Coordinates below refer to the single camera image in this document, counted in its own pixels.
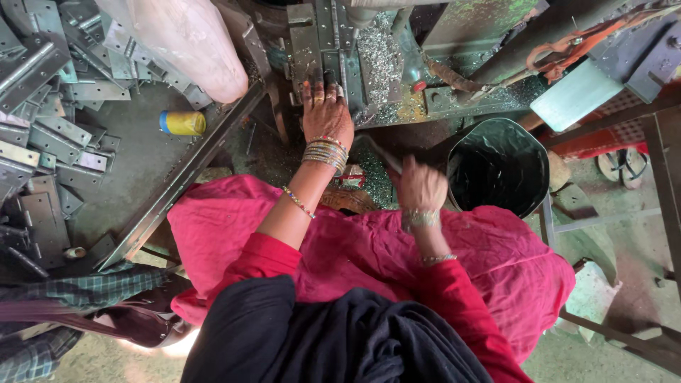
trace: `concrete floor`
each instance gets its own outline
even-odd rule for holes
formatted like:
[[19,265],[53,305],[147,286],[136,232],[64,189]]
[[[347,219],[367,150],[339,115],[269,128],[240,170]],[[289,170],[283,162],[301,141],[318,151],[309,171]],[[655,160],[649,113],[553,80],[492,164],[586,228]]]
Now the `concrete floor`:
[[[412,132],[413,127],[405,127],[405,131]],[[247,133],[245,129],[232,132],[227,140],[227,151],[216,162],[230,166],[235,173],[255,174],[274,185],[286,182],[297,167],[295,158],[300,157],[300,145],[285,150],[271,129],[261,127],[256,131],[250,156],[245,157]],[[400,140],[399,137],[400,133],[396,131],[395,140]],[[659,205],[651,171],[644,175],[640,190],[627,191],[600,175],[592,160],[573,162],[569,166],[573,171],[571,181],[586,192],[602,216]],[[531,215],[526,221],[538,230],[537,215]],[[662,218],[654,216],[622,221],[608,224],[606,230],[614,244],[618,277],[623,282],[606,322],[630,333],[646,328],[649,322],[681,330],[681,303],[676,285],[670,283],[658,288],[653,282],[654,276],[660,275],[663,267],[671,268]],[[557,241],[557,253],[570,261],[581,258],[578,249],[582,248],[582,244],[572,234],[559,234]],[[139,254],[133,260],[144,263],[159,261],[144,254]],[[148,350],[133,350],[113,339],[85,335],[64,356],[50,381],[179,382],[184,361],[184,357],[168,356],[163,350],[153,350],[151,353]],[[547,332],[542,336],[522,368],[537,382],[657,383],[679,380],[605,343],[598,335],[591,344],[587,344],[579,335],[562,331],[558,331],[558,334]]]

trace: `left hand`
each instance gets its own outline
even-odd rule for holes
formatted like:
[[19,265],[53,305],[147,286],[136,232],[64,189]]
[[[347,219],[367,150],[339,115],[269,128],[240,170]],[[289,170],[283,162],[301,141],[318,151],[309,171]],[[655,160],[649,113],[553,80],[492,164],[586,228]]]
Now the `left hand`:
[[313,97],[310,82],[303,82],[302,129],[305,140],[328,136],[340,141],[349,151],[355,137],[355,124],[352,123],[345,97],[338,92],[342,92],[343,88],[339,87],[335,80],[331,80],[326,85],[325,92],[321,68],[315,69],[314,87]]

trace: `yellow container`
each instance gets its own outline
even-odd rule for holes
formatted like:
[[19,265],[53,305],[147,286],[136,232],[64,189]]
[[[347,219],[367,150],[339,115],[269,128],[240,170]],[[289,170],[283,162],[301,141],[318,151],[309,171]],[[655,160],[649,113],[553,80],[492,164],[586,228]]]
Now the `yellow container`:
[[201,136],[206,131],[206,117],[201,112],[168,112],[159,116],[161,130],[182,136]]

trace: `red sleeve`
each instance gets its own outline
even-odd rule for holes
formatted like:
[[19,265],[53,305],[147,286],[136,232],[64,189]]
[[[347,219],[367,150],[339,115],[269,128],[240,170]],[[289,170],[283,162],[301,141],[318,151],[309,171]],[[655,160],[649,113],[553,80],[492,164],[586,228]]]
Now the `red sleeve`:
[[210,307],[222,290],[249,278],[269,278],[293,274],[302,255],[293,247],[267,234],[254,232],[246,242],[239,259],[225,270],[222,281],[208,297]]
[[456,330],[496,383],[532,382],[516,363],[511,346],[459,261],[428,267],[421,280],[419,301]]

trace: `pink fabric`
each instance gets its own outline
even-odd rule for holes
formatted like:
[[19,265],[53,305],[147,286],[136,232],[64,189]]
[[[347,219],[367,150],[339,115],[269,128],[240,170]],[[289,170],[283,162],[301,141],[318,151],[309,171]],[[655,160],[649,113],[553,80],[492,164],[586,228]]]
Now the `pink fabric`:
[[[207,294],[280,194],[239,175],[190,189],[173,206],[168,220],[194,286],[173,300],[178,315],[203,322]],[[321,206],[315,213],[293,276],[299,301],[331,301],[355,287],[393,301],[414,299],[421,266],[398,211],[346,217]],[[443,210],[441,217],[449,246],[522,363],[574,288],[572,268],[510,211],[483,206],[466,213]]]

